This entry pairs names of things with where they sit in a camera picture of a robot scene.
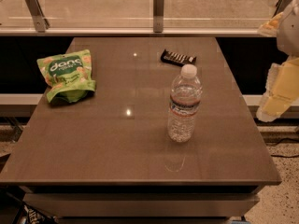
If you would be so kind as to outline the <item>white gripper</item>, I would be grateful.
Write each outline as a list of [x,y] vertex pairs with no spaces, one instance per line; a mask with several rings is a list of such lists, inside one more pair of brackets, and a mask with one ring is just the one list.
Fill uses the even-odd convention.
[[[292,0],[283,13],[263,23],[257,32],[262,36],[277,37],[280,51],[299,56],[299,1]],[[273,63],[265,88],[256,117],[263,122],[272,122],[299,98],[299,58],[291,57],[283,64]]]

